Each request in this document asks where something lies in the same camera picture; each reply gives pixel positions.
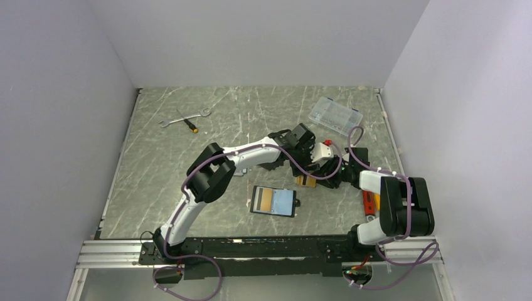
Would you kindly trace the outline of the black leather card holder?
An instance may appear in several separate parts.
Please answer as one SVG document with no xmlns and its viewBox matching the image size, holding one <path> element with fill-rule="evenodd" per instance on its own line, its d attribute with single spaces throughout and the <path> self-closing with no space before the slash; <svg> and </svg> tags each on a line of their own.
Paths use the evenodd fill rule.
<svg viewBox="0 0 532 301">
<path fill-rule="evenodd" d="M 273 187 L 267 187 L 272 188 L 274 190 L 274 196 L 272 200 L 272 210 L 271 212 L 260 212 L 255 211 L 254 206 L 254 199 L 255 199 L 255 190 L 258 187 L 266 187 L 266 186 L 254 186 L 253 187 L 253 193 L 252 198 L 250 200 L 250 212 L 255 214 L 267 214 L 272 216 L 282 216 L 282 217 L 288 217 L 293 218 L 295 216 L 295 210 L 301 206 L 301 201 L 297 198 L 297 192 L 295 190 L 290 189 L 278 189 Z"/>
</svg>

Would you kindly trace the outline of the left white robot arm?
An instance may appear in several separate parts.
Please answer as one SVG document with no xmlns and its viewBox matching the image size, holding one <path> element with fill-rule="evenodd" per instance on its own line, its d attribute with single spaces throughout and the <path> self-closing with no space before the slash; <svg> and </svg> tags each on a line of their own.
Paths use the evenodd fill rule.
<svg viewBox="0 0 532 301">
<path fill-rule="evenodd" d="M 264 138 L 237 147 L 222 147 L 216 142 L 206 146 L 186 172 L 182 197 L 170 218 L 153 234 L 156 256 L 164 263 L 179 258 L 188 231 L 203 208 L 219 199 L 234 173 L 253 166 L 271 171 L 286 160 L 295 175 L 312 162 L 316 136 L 304 124 L 294 129 L 273 132 Z"/>
</svg>

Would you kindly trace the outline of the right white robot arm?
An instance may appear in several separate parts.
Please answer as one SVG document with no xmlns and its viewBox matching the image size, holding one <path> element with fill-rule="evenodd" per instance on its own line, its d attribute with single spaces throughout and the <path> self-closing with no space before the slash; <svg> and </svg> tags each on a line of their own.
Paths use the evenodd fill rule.
<svg viewBox="0 0 532 301">
<path fill-rule="evenodd" d="M 408 177 L 406 180 L 390 172 L 369 170 L 368 149 L 347 148 L 346 160 L 333 156 L 317 171 L 318 176 L 327 176 L 341 163 L 340 170 L 317 183 L 327 188 L 337 188 L 342 182 L 362 190 L 367 204 L 370 194 L 379 196 L 378 217 L 354 227 L 356 237 L 346 242 L 346 253 L 353 260 L 361 260 L 370 252 L 370 245 L 408 234 L 428 236 L 435 228 L 434 213 L 426 180 Z"/>
</svg>

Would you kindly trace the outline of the tan wooden block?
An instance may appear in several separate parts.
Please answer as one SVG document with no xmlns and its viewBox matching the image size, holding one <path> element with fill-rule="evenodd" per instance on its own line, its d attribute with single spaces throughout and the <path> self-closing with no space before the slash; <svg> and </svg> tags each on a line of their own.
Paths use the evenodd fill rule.
<svg viewBox="0 0 532 301">
<path fill-rule="evenodd" d="M 307 175 L 301 175 L 301 176 L 297 176 L 294 178 L 294 182 L 299 185 L 299 186 L 303 186 L 303 187 L 316 187 L 317 186 L 317 182 L 316 182 L 316 179 L 313 178 L 313 177 L 309 177 Z"/>
</svg>

